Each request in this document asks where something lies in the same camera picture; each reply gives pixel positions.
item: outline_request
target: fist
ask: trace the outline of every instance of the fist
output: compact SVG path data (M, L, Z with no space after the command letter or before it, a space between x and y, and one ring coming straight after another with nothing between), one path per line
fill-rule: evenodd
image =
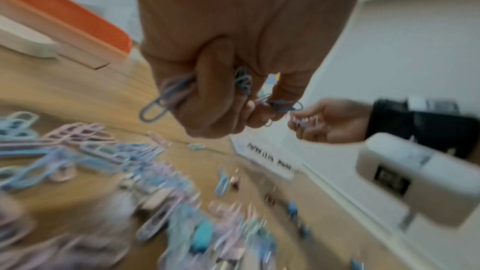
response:
M349 99L321 99L314 105L293 112L288 127L296 137L315 143L348 144L366 138L372 106ZM304 120L306 127L294 119Z
M160 87L195 73L197 89L172 114L192 136L222 137L278 120L255 99L280 73L270 100L296 101L342 32L357 0L138 0L141 50ZM247 65L251 96L234 85Z

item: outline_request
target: white wall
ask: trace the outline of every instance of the white wall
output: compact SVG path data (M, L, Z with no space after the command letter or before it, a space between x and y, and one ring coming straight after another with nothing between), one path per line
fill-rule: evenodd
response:
M352 26L314 76L304 100L325 97L373 102L409 95L453 98L480 115L480 0L378 0L360 8ZM355 173L357 147L296 140L276 126L281 146L350 200L395 229L406 209ZM480 210L460 230L420 218L408 239L444 269L480 269Z

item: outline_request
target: small black label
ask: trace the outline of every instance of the small black label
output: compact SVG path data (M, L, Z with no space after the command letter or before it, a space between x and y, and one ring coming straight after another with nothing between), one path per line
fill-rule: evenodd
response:
M374 180L390 192L400 196L405 195L411 183L410 179L381 165L378 166Z

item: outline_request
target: orange object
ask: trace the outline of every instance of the orange object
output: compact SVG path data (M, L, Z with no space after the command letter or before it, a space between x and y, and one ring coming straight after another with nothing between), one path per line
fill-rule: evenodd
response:
M60 54L101 68L126 60L127 33L71 0L0 0L0 14L50 36Z

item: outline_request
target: table surface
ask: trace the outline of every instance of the table surface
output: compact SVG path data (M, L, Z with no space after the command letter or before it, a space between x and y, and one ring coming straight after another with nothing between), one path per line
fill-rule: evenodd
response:
M240 201L244 209L253 204L267 219L267 228L278 241L279 270L349 269L349 261L363 261L370 270L406 270L391 252L376 241L344 209L305 175L288 182L256 167L234 154L228 138L199 140L167 116L154 124L139 121L138 113L157 94L144 62L132 60L123 66L92 70L67 58L38 59L0 47L0 116L14 111L40 115L33 126L40 134L72 122L96 122L121 141L147 142L153 130L173 142L160 155L190 175L202 192L203 207L215 199L217 167L241 178L239 192L229 191L223 202ZM201 142L205 150L189 150L189 143ZM31 160L0 160L0 167ZM132 216L134 202L118 189L120 174L106 176L81 171L66 183L44 182L13 193L31 213L37 227L20 243L33 244L64 234L96 234L133 239L141 224ZM303 220L312 230L313 240L300 240L285 212L264 203L263 195L276 191L296 202ZM146 245L132 241L132 250L118 269L155 269L167 247L165 234Z

